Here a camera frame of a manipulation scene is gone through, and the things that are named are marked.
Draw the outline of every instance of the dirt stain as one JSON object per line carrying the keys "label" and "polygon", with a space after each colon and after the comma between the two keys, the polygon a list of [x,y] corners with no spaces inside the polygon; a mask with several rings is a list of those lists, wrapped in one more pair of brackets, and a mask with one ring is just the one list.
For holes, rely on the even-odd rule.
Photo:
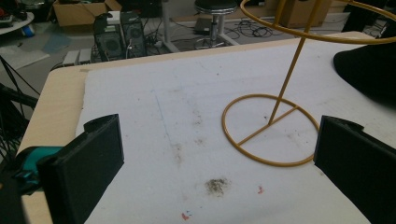
{"label": "dirt stain", "polygon": [[222,197],[224,192],[231,186],[227,178],[211,179],[205,183],[206,192],[210,196]]}
{"label": "dirt stain", "polygon": [[195,144],[196,144],[197,146],[200,146],[200,147],[204,147],[204,146],[205,146],[205,140],[202,139],[202,138],[195,139],[194,142],[195,142]]}
{"label": "dirt stain", "polygon": [[195,116],[193,125],[194,126],[201,125],[203,120],[202,120],[202,116],[200,115],[200,112],[197,109],[194,109],[192,111],[192,114]]}
{"label": "dirt stain", "polygon": [[183,162],[183,146],[181,144],[172,145],[174,158],[177,165],[180,165]]}

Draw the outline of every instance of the yellow wire frame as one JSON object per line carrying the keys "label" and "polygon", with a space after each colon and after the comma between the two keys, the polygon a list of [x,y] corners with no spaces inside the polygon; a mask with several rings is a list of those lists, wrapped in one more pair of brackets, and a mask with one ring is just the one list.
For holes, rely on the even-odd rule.
{"label": "yellow wire frame", "polygon": [[[256,21],[264,26],[270,27],[272,29],[278,30],[280,32],[283,32],[283,33],[286,33],[289,35],[297,35],[297,36],[304,37],[307,39],[314,39],[314,40],[333,42],[333,43],[339,43],[339,44],[378,45],[378,44],[388,44],[388,43],[396,42],[396,36],[388,37],[388,38],[379,38],[379,39],[372,39],[372,38],[370,38],[370,39],[368,39],[368,38],[367,39],[350,39],[350,38],[335,37],[335,36],[315,35],[315,34],[309,34],[306,31],[301,32],[301,31],[297,31],[297,30],[292,30],[290,28],[286,28],[286,27],[279,25],[279,20],[280,20],[280,17],[282,16],[282,12],[283,12],[283,8],[285,6],[286,0],[279,1],[274,22],[268,22],[268,21],[261,20],[260,18],[257,18],[256,16],[254,16],[253,14],[248,12],[245,9],[245,3],[248,1],[249,0],[243,0],[240,5],[241,10],[245,15],[247,15],[249,18],[253,19],[254,21]],[[381,8],[378,8],[378,7],[373,7],[373,6],[359,3],[359,2],[356,2],[353,0],[334,0],[334,1],[345,2],[345,3],[348,3],[352,6],[354,6],[354,7],[361,7],[361,8],[376,12],[386,18],[393,20],[393,21],[396,21],[396,16],[394,14],[387,12]]]}
{"label": "yellow wire frame", "polygon": [[[293,162],[268,161],[268,160],[265,160],[263,158],[257,157],[255,155],[247,152],[246,150],[244,150],[241,147],[242,144],[246,143],[246,141],[248,141],[252,137],[256,136],[257,134],[265,131],[267,128],[271,127],[274,123],[276,123],[276,122],[280,121],[281,119],[285,118],[287,115],[289,115],[291,112],[293,112],[295,110],[299,110],[309,120],[311,120],[311,122],[314,124],[315,128],[318,131],[319,126],[318,126],[317,122],[315,121],[315,119],[308,112],[303,110],[301,107],[299,107],[295,103],[290,102],[290,101],[288,101],[286,99],[283,99],[283,94],[284,94],[284,92],[285,92],[285,90],[286,90],[286,88],[288,86],[291,74],[292,74],[292,72],[294,70],[294,66],[297,63],[297,60],[298,60],[298,58],[300,56],[300,53],[301,53],[301,50],[302,50],[302,48],[304,46],[305,40],[307,38],[309,38],[309,39],[315,39],[315,40],[319,40],[319,41],[333,42],[333,43],[340,43],[340,44],[376,45],[376,44],[387,44],[387,43],[396,42],[396,36],[395,37],[390,37],[390,38],[383,38],[383,39],[348,39],[348,38],[342,38],[342,37],[332,37],[332,36],[323,36],[323,35],[309,34],[309,30],[311,28],[313,20],[316,17],[318,9],[321,6],[322,0],[316,0],[316,2],[314,4],[314,7],[313,7],[313,9],[311,11],[311,15],[309,16],[308,22],[307,22],[307,24],[305,26],[304,31],[303,32],[295,31],[295,30],[292,30],[292,29],[289,29],[289,28],[285,28],[285,27],[279,26],[279,24],[278,24],[279,23],[279,19],[280,19],[281,15],[282,15],[283,8],[285,6],[286,0],[280,0],[280,2],[278,4],[278,7],[277,7],[277,10],[276,10],[276,16],[275,16],[274,23],[263,21],[263,20],[255,17],[254,15],[250,14],[245,9],[245,3],[248,2],[248,1],[249,0],[243,0],[242,3],[241,3],[241,6],[240,6],[242,11],[245,13],[245,15],[247,15],[248,17],[250,17],[251,19],[253,19],[254,21],[256,21],[256,22],[258,22],[258,23],[260,23],[262,25],[268,26],[270,28],[276,29],[278,31],[281,31],[281,32],[284,32],[284,33],[287,33],[287,34],[290,34],[290,35],[300,36],[301,39],[300,39],[299,45],[297,47],[297,50],[294,53],[293,59],[292,59],[291,64],[290,64],[289,71],[288,71],[288,73],[287,73],[287,75],[285,77],[285,81],[283,82],[283,85],[282,85],[282,88],[280,90],[279,95],[278,96],[273,96],[273,95],[268,95],[268,94],[250,94],[250,95],[241,96],[241,97],[233,100],[232,102],[230,102],[227,105],[227,107],[224,109],[224,112],[222,114],[221,123],[222,123],[223,131],[224,131],[225,135],[227,136],[228,140],[232,143],[232,145],[235,148],[237,148],[242,154],[244,154],[247,157],[253,159],[254,161],[258,161],[258,162],[261,162],[261,163],[264,163],[264,164],[273,165],[273,166],[280,166],[280,167],[291,167],[291,166],[297,166],[297,165],[305,164],[305,163],[307,163],[307,162],[309,162],[309,161],[311,161],[313,159],[314,154],[310,155],[309,157],[307,157],[307,158],[305,158],[305,159],[303,159],[301,161],[293,161]],[[391,13],[385,11],[385,10],[382,10],[380,8],[372,7],[372,6],[369,6],[369,5],[362,4],[362,3],[357,3],[357,2],[355,2],[353,0],[336,0],[336,1],[346,2],[346,3],[349,3],[352,6],[355,6],[355,7],[362,7],[362,8],[371,10],[373,12],[376,12],[378,14],[381,14],[381,15],[387,17],[387,18],[390,18],[390,19],[396,21],[396,16],[395,15],[393,15],[393,14],[391,14]],[[274,99],[274,100],[276,100],[276,104],[275,104],[273,112],[271,114],[271,118],[268,121],[268,124],[265,125],[264,127],[260,128],[255,133],[249,135],[248,137],[243,139],[241,142],[237,143],[231,138],[231,136],[230,136],[230,134],[229,134],[229,132],[227,130],[227,125],[226,125],[226,122],[225,122],[225,119],[226,119],[226,116],[227,116],[227,112],[228,112],[229,108],[232,105],[234,105],[235,103],[237,103],[239,101],[242,101],[242,100],[245,100],[247,98],[252,98],[252,97],[265,97],[265,98]],[[276,111],[277,111],[280,103],[285,103],[285,104],[291,105],[291,106],[293,106],[293,108],[292,108],[292,110],[284,113],[280,117],[275,118]]]}
{"label": "yellow wire frame", "polygon": [[268,95],[268,94],[250,94],[250,95],[245,95],[245,96],[241,96],[239,98],[236,98],[235,100],[233,100],[232,102],[230,102],[226,108],[223,111],[222,117],[221,117],[221,125],[223,128],[223,131],[225,133],[225,135],[227,136],[228,140],[231,142],[231,144],[238,149],[242,154],[244,154],[245,156],[247,156],[248,158],[251,158],[254,161],[258,161],[264,164],[268,164],[268,165],[272,165],[272,166],[278,166],[278,167],[291,167],[291,166],[297,166],[297,165],[302,165],[305,164],[309,161],[312,161],[312,159],[314,158],[314,154],[308,156],[307,158],[300,160],[300,161],[292,161],[292,162],[280,162],[280,161],[269,161],[263,158],[260,158],[258,156],[255,156],[249,152],[247,152],[246,150],[244,150],[242,148],[242,145],[244,143],[246,143],[249,139],[251,139],[252,137],[256,136],[257,134],[265,131],[267,128],[269,128],[270,126],[272,126],[273,124],[277,123],[278,121],[282,120],[283,118],[285,118],[287,115],[291,114],[294,111],[300,111],[302,112],[314,125],[314,127],[316,128],[316,130],[319,130],[319,125],[318,123],[315,121],[315,119],[308,113],[306,112],[304,109],[302,109],[301,107],[299,107],[297,104],[288,101],[286,99],[281,99],[281,101],[287,105],[291,105],[292,108],[287,111],[286,113],[284,113],[282,116],[278,117],[277,119],[274,119],[271,123],[268,123],[267,125],[263,126],[262,128],[260,128],[258,131],[254,132],[253,134],[249,135],[248,137],[244,138],[242,141],[240,142],[235,142],[233,140],[233,138],[231,137],[231,135],[228,132],[227,129],[227,125],[226,125],[226,117],[227,117],[227,112],[229,111],[229,109],[236,103],[245,100],[247,98],[269,98],[269,99],[273,99],[273,100],[278,100],[277,96],[274,95]]}

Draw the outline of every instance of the black object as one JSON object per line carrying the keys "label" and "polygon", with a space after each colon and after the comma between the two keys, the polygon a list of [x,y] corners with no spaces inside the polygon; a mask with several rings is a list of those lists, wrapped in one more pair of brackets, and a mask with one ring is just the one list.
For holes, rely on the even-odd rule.
{"label": "black object", "polygon": [[120,22],[125,38],[126,58],[147,56],[145,34],[139,16],[133,11],[122,11]]}
{"label": "black object", "polygon": [[4,166],[15,157],[20,139],[23,137],[29,123],[24,113],[26,110],[25,106],[34,109],[37,103],[36,98],[22,92],[17,78],[23,81],[23,84],[27,85],[37,95],[39,93],[1,55],[0,63],[3,65],[14,87],[14,89],[11,89],[0,83],[0,157],[2,158],[0,166]]}
{"label": "black object", "polygon": [[396,102],[396,43],[364,46],[334,55],[338,75],[362,93]]}
{"label": "black object", "polygon": [[388,0],[387,7],[396,7],[396,0]]}
{"label": "black object", "polygon": [[195,6],[205,10],[228,10],[237,7],[234,0],[195,0]]}
{"label": "black object", "polygon": [[84,223],[123,165],[118,115],[92,120],[84,130],[37,163],[54,223]]}
{"label": "black object", "polygon": [[210,35],[210,27],[212,20],[206,18],[198,18],[194,26],[195,35]]}
{"label": "black object", "polygon": [[140,18],[161,17],[163,7],[162,0],[119,0],[122,11],[133,11]]}
{"label": "black object", "polygon": [[0,200],[0,223],[26,223],[18,183],[11,174],[0,174]]}
{"label": "black object", "polygon": [[[357,2],[373,7],[383,8],[388,0],[357,0]],[[346,6],[346,11],[349,10],[350,14],[342,32],[362,32],[366,25],[373,24],[378,17],[377,13],[360,7]]]}
{"label": "black object", "polygon": [[[242,3],[242,0],[236,0],[236,4],[238,4],[238,6],[240,6]],[[245,6],[259,6],[261,4],[264,4],[265,0],[250,0],[248,1]]]}
{"label": "black object", "polygon": [[[391,11],[392,14],[396,14],[396,8]],[[385,25],[382,27],[381,32],[377,38],[388,38],[396,36],[396,21],[386,19]]]}
{"label": "black object", "polygon": [[[55,152],[48,150],[30,157],[45,147],[27,148],[27,153],[20,153],[0,174],[0,186],[7,187],[5,193],[2,191],[5,188],[0,188],[0,204],[15,213],[0,216],[0,223],[25,223],[17,219],[23,217],[21,195],[31,192],[31,188],[37,189],[37,180],[45,192],[53,223],[84,223],[87,220],[123,165],[123,151],[118,115],[87,122],[84,130],[65,147],[55,148]],[[18,191],[9,190],[10,186]]]}
{"label": "black object", "polygon": [[109,13],[95,18],[93,23],[93,37],[99,50],[102,62],[125,59],[125,47],[118,24],[107,24]]}
{"label": "black object", "polygon": [[323,116],[315,165],[372,223],[396,223],[396,149],[357,123]]}
{"label": "black object", "polygon": [[13,15],[15,12],[19,12],[20,7],[15,0],[0,0],[0,17],[6,15]]}
{"label": "black object", "polygon": [[35,15],[33,22],[43,22],[47,21],[52,10],[52,3],[52,0],[22,0],[21,5],[26,11],[32,12]]}

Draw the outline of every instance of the red mark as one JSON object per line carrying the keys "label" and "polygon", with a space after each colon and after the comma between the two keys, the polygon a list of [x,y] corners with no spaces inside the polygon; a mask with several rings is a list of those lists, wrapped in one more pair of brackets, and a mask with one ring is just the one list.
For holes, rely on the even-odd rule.
{"label": "red mark", "polygon": [[186,216],[186,215],[184,215],[184,213],[181,214],[181,217],[183,217],[183,219],[184,219],[185,221],[187,221],[187,220],[189,219],[189,217]]}
{"label": "red mark", "polygon": [[257,192],[257,193],[259,193],[259,194],[264,193],[264,189],[262,188],[262,186],[259,186],[259,192]]}

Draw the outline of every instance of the white surface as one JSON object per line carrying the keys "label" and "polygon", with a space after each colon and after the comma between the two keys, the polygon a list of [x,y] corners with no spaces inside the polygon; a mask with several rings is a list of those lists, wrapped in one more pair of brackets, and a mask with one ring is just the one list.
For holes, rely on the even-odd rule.
{"label": "white surface", "polygon": [[33,19],[35,18],[35,15],[32,12],[26,12],[26,13],[27,13],[26,21],[14,21],[12,22],[12,27],[0,28],[0,35],[21,29],[23,26],[28,25],[30,22],[32,22]]}
{"label": "white surface", "polygon": [[[91,71],[77,133],[88,120],[120,114],[125,164],[87,223],[368,223],[313,162],[263,165],[236,151],[222,132],[221,113],[231,100],[278,94],[295,48]],[[395,147],[396,112],[355,91],[332,69],[333,55],[352,48],[306,44],[285,98],[317,121],[322,115],[349,119]],[[239,139],[261,127],[273,104],[253,99],[233,107],[227,118],[232,135]],[[289,161],[311,154],[316,138],[306,118],[293,114],[247,147]],[[219,178],[229,185],[211,194],[205,183]]]}

